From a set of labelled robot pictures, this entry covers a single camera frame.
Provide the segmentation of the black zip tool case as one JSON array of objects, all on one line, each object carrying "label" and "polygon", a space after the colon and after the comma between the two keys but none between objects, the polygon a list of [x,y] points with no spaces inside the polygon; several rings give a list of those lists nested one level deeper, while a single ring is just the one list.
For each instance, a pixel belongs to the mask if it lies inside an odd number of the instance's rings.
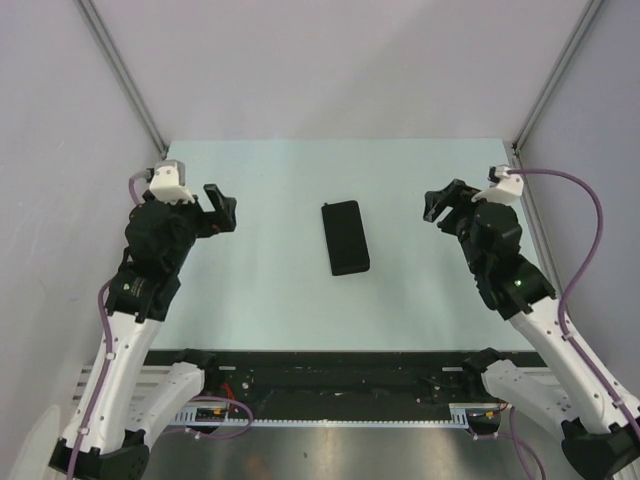
[{"label": "black zip tool case", "polygon": [[359,204],[348,200],[321,207],[331,274],[364,273],[371,260]]}]

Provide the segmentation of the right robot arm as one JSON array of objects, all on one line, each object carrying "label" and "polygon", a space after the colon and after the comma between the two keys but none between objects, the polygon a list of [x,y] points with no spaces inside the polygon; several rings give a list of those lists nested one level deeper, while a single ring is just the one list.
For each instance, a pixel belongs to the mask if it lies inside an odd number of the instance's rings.
[{"label": "right robot arm", "polygon": [[425,194],[423,218],[454,236],[485,305],[533,347],[559,386],[550,388],[486,349],[461,376],[473,401],[504,400],[560,443],[584,479],[609,479],[639,458],[639,399],[597,357],[544,274],[520,252],[522,228],[511,204],[518,175],[478,190],[462,180]]}]

